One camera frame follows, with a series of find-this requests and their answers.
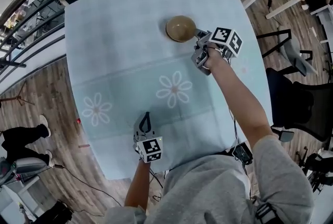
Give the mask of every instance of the shoe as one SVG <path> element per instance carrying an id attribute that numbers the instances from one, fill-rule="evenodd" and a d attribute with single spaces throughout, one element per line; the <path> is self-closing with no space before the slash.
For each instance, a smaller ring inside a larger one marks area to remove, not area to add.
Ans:
<path id="1" fill-rule="evenodd" d="M 51 136 L 51 130 L 48 127 L 48 122 L 44 115 L 40 115 L 40 124 L 44 125 L 47 128 L 47 131 L 48 131 L 47 138 L 49 138 Z"/>
<path id="2" fill-rule="evenodd" d="M 54 167 L 53 155 L 52 155 L 51 151 L 50 150 L 46 150 L 45 154 L 50 157 L 50 159 L 48 161 L 48 166 L 49 167 Z"/>

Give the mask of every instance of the black chair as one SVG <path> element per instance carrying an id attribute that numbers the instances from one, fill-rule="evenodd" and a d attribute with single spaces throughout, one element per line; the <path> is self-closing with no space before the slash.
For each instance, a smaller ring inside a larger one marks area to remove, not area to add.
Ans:
<path id="1" fill-rule="evenodd" d="M 333 83 L 314 86 L 292 83 L 272 68 L 266 69 L 266 74 L 271 95 L 273 127 L 303 130 L 321 142 L 331 137 Z"/>

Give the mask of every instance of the bowl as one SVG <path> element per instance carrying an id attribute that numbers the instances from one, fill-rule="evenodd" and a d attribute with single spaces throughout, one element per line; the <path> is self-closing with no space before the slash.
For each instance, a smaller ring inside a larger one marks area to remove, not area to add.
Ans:
<path id="1" fill-rule="evenodd" d="M 195 35 L 196 24 L 186 16 L 175 16 L 166 23 L 167 35 L 176 42 L 186 42 Z"/>

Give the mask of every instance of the light blue tablecloth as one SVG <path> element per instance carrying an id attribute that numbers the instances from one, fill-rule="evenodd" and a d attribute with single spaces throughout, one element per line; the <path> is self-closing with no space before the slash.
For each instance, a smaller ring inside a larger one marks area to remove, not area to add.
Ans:
<path id="1" fill-rule="evenodd" d="M 167 20 L 191 17 L 199 29 L 235 29 L 244 41 L 232 67 L 263 105 L 271 102 L 263 60 L 240 0 L 79 0 L 66 7 L 67 60 L 87 139 L 107 179 L 132 177 L 133 127 L 145 111 L 163 136 L 155 172 L 236 142 L 225 99 L 190 60 L 195 39 L 176 43 Z M 245 137 L 238 127 L 240 140 Z"/>

